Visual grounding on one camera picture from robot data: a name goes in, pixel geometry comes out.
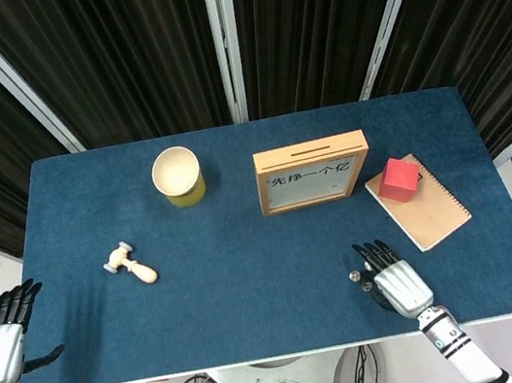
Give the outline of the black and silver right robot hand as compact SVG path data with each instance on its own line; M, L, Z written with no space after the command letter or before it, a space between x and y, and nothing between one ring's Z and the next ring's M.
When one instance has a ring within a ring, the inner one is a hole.
M352 244L365 263L363 290L388 311L416 319L433 305L433 291L423 278L384 241Z

